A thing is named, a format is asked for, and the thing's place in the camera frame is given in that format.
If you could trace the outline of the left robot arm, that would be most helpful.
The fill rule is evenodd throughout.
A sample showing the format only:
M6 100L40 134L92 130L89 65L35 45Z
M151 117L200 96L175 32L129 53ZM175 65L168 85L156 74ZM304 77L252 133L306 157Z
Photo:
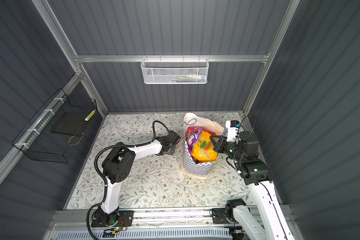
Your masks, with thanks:
M87 213L87 226L89 228L122 228L130 227L134 219L134 211L121 210L119 194L122 182L131 172L135 160L151 155L164 155L174 151L181 137L174 131L166 136L155 136L153 140L137 144L125 145L120 142L107 147L96 156L95 169L105 183L102 201L90 207L96 210Z

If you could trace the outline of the yellow gummy bag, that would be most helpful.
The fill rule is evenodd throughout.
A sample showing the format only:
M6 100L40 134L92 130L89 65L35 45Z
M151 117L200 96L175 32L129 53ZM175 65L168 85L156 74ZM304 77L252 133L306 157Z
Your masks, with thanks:
M194 145L190 154L196 163L209 163L217 160L219 154L213 150L210 136L210 134L202 132L199 141Z

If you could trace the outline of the red fruit gummy bag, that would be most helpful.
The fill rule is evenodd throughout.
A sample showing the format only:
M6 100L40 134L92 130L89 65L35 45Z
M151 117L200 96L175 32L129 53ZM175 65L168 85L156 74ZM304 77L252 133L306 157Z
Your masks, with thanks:
M216 134L209 131L209 130L206 130L204 128L200 128L200 127L188 127L187 130L186 130L186 138L190 135L191 132L194 132L194 133L197 133L199 130L201 130L202 132L206 132L212 136L215 136Z

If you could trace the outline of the dark purple candy bar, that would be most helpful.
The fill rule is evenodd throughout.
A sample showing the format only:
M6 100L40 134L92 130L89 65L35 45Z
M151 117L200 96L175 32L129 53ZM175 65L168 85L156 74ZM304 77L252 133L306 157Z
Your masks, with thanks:
M199 127L188 127L186 131L186 142L188 145L189 153L192 153L194 145L199 141L199 138L204 131Z

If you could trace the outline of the white blue checkered paper bag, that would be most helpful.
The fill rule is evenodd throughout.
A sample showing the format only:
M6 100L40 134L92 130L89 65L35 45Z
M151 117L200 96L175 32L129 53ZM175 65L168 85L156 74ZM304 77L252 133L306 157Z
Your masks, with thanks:
M217 122L198 117L193 113L184 116L184 151L181 172L206 179L219 154L213 150L210 137L223 134L224 128Z

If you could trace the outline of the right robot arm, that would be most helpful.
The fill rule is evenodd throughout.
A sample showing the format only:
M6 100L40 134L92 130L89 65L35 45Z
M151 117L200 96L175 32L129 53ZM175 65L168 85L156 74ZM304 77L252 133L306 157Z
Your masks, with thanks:
M228 159L234 161L233 166L255 199L262 221L258 222L255 219L243 199L227 201L227 219L238 223L251 240L294 239L277 200L268 166L259 158L257 136L243 131L231 139L225 136L211 136L210 139L215 152L225 154Z

